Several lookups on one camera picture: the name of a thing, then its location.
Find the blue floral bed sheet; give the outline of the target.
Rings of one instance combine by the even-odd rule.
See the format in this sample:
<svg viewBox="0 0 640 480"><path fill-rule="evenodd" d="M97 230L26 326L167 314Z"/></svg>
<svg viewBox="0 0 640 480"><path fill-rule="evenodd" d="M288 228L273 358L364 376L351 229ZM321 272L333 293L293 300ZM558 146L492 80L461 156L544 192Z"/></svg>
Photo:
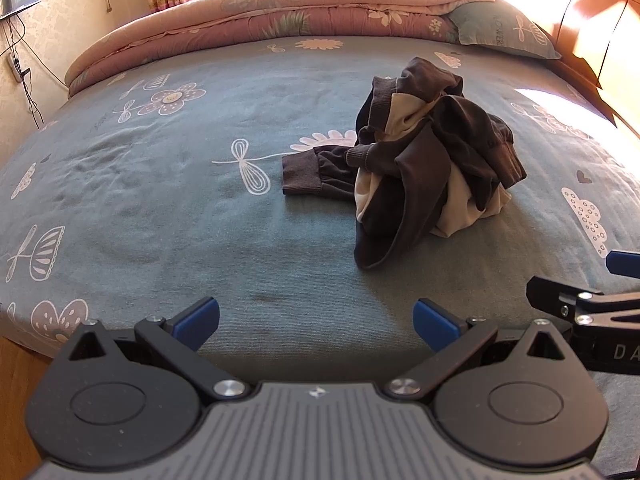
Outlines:
<svg viewBox="0 0 640 480"><path fill-rule="evenodd" d="M373 269L356 207L282 191L282 159L356 140L376 77L424 58L512 130L526 171L495 216ZM634 479L639 374L587 370L533 276L639 292L639 141L539 62L478 47L290 38L163 58L73 96L1 170L1 331L51 364L26 408L38 479ZM134 326L213 297L202 400ZM433 351L431 299L498 325L423 399L385 385Z"/></svg>

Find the blue-green flower pillow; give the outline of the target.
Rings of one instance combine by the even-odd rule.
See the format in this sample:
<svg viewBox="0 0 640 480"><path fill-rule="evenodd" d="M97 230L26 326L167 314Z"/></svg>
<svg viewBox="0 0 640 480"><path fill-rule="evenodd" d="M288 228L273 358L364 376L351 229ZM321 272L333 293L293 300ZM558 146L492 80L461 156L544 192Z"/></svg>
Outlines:
<svg viewBox="0 0 640 480"><path fill-rule="evenodd" d="M526 58L557 61L561 55L549 36L523 12L502 0L471 2L448 14L458 41Z"/></svg>

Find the black and cream raglan sweatshirt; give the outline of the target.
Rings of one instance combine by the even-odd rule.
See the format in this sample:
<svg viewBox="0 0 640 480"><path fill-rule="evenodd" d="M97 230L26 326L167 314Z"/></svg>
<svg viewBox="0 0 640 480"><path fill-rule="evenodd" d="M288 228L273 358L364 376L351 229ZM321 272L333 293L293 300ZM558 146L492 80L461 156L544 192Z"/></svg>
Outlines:
<svg viewBox="0 0 640 480"><path fill-rule="evenodd" d="M424 58L373 79L356 133L350 145L284 156L282 191L354 204L361 269L495 216L526 177L511 128L464 96L460 76Z"/></svg>

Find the pink floral folded quilt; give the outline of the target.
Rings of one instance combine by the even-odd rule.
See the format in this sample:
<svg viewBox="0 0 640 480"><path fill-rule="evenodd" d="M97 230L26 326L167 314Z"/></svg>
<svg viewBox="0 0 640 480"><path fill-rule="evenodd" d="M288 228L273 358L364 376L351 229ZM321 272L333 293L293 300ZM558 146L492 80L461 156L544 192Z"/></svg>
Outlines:
<svg viewBox="0 0 640 480"><path fill-rule="evenodd" d="M65 75L74 96L163 58L288 37L373 36L454 42L448 15L494 0L192 0L113 30Z"/></svg>

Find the white wall power strip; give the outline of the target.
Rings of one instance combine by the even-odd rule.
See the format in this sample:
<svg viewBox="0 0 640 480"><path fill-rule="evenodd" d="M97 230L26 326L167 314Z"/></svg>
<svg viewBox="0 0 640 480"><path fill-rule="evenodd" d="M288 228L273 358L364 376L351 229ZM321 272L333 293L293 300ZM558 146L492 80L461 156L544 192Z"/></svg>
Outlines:
<svg viewBox="0 0 640 480"><path fill-rule="evenodd" d="M28 67L23 67L18 55L14 52L9 52L6 56L6 62L8 62L10 71L16 82L22 84L26 77L30 74Z"/></svg>

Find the wooden headboard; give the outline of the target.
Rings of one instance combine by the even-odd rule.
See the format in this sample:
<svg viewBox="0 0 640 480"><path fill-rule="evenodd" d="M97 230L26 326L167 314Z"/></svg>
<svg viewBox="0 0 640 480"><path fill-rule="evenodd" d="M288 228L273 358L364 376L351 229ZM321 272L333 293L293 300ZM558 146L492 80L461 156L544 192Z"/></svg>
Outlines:
<svg viewBox="0 0 640 480"><path fill-rule="evenodd" d="M506 0L554 44L550 64L615 125L639 132L639 0Z"/></svg>

